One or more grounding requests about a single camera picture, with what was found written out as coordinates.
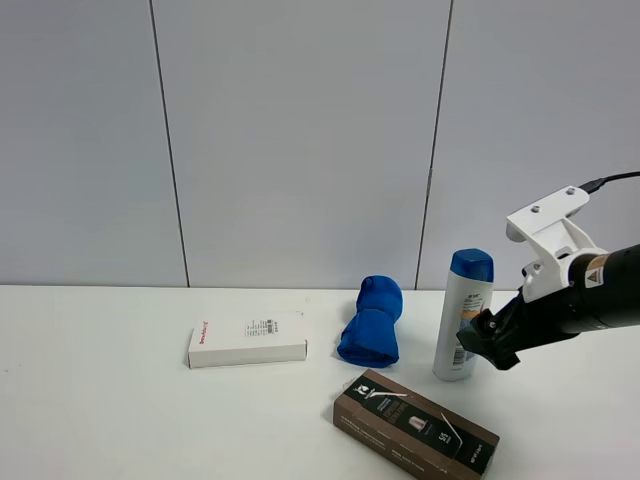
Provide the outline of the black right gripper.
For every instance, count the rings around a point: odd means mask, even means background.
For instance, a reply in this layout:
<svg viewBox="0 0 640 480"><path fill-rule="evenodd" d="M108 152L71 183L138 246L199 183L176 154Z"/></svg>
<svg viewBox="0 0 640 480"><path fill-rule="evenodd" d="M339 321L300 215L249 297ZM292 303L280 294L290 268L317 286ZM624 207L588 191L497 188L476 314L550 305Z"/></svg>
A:
<svg viewBox="0 0 640 480"><path fill-rule="evenodd" d="M457 334L461 346L507 371L517 350L569 340L580 333L639 324L639 247L583 255L569 269L570 285L526 302L518 294L497 313L482 310Z"/></svg>

